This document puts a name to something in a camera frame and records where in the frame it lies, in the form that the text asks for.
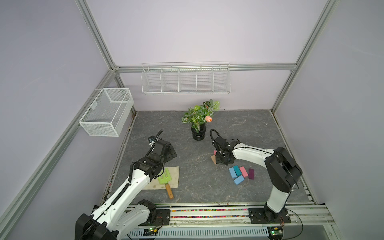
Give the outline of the natural wood block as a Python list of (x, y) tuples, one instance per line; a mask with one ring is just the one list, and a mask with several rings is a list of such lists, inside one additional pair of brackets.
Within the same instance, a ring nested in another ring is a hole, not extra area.
[(215, 155), (211, 156), (211, 159), (212, 159), (214, 165), (216, 165), (216, 164), (217, 164), (217, 163), (216, 163), (216, 156), (215, 156)]

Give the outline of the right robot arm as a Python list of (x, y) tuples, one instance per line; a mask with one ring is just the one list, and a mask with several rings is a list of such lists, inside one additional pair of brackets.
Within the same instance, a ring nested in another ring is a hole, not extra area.
[(219, 165), (233, 164), (235, 160), (248, 161), (264, 167), (269, 174), (273, 188), (265, 204), (265, 212), (279, 214), (285, 208), (286, 202), (303, 171), (296, 160), (283, 147), (276, 149), (261, 149), (241, 143), (238, 139), (231, 142), (220, 135), (211, 137), (216, 149), (216, 163)]

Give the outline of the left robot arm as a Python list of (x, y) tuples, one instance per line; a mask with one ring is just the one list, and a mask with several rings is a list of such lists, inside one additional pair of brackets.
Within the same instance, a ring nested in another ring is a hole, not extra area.
[(90, 215), (82, 214), (75, 224), (76, 240), (120, 240), (141, 224), (153, 224), (157, 206), (140, 201), (133, 210), (127, 207), (152, 180), (165, 170), (165, 164), (177, 154), (170, 142), (156, 137), (147, 154), (130, 166), (125, 182)]

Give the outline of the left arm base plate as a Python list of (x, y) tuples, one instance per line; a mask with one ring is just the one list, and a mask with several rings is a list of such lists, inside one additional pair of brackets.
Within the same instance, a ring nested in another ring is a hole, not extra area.
[(151, 211), (148, 219), (140, 224), (140, 227), (143, 226), (168, 226), (171, 220), (171, 210), (169, 209), (159, 209), (156, 211)]

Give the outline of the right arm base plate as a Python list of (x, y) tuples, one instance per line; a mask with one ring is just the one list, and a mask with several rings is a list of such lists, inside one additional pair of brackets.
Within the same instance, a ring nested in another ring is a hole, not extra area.
[(291, 218), (286, 208), (279, 213), (264, 208), (249, 208), (251, 224), (289, 224)]

